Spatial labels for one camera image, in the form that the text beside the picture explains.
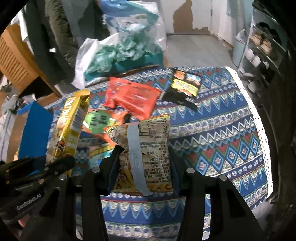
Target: beige shoe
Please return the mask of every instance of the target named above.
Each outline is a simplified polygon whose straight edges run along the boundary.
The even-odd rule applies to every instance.
[[[272,51],[271,43],[268,39],[263,40],[263,43],[259,47],[267,56],[270,55]]]
[[[256,45],[256,46],[260,46],[261,44],[261,40],[262,40],[262,37],[260,34],[258,33],[255,33],[251,38],[252,42]]]

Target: blue tablecloth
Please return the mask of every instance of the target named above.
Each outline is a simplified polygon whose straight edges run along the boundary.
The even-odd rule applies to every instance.
[[[272,182],[268,144],[262,138],[265,132],[249,96],[233,70],[220,67],[179,69],[202,76],[196,100],[198,110],[194,112],[184,106],[162,102],[160,95],[152,116],[169,113],[169,142],[175,152],[203,175],[225,174],[253,209],[266,198],[268,191],[271,192]],[[159,88],[164,93],[171,84],[171,77],[171,69],[155,69],[125,79]],[[105,82],[89,88],[89,108],[105,109],[102,104],[107,86],[108,82]],[[65,99],[47,106],[54,112],[49,140]],[[73,174],[82,174],[109,156],[111,151],[100,151],[102,146],[102,141],[81,133],[76,151],[78,164]],[[130,238],[176,237],[186,199],[175,193],[155,193],[149,198],[111,193],[101,198],[108,233]],[[81,225],[79,202],[78,198],[78,226]],[[204,232],[209,229],[210,196],[206,196]]]

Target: trash can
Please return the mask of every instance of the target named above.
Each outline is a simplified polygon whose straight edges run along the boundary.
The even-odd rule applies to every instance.
[[[244,29],[238,33],[238,35],[235,36],[235,43],[233,47],[233,53],[232,53],[232,63],[238,67],[239,63],[242,59],[242,55],[244,53],[244,49],[247,44],[247,31]]]

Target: metal bolt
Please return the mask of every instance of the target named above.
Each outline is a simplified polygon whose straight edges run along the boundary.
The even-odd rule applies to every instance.
[[[188,173],[191,173],[191,174],[192,174],[192,173],[194,173],[194,172],[195,172],[195,170],[194,170],[193,168],[191,168],[191,167],[190,167],[190,168],[187,168],[187,169],[186,169],[186,172],[188,172]]]
[[[60,180],[65,180],[68,177],[68,175],[66,173],[63,173],[59,176]]]
[[[98,172],[100,172],[101,171],[101,169],[99,168],[99,167],[94,167],[93,169],[92,169],[92,172],[94,172],[94,173],[98,173]]]
[[[225,175],[220,175],[219,178],[222,181],[226,181],[227,180],[227,176],[225,176]]]

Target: shoe rack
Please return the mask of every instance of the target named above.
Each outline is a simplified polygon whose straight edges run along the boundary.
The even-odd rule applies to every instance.
[[[253,7],[250,32],[238,68],[241,77],[260,82],[257,86],[262,86],[261,89],[268,88],[275,74],[281,75],[279,66],[286,51],[287,36],[281,26],[265,9]]]

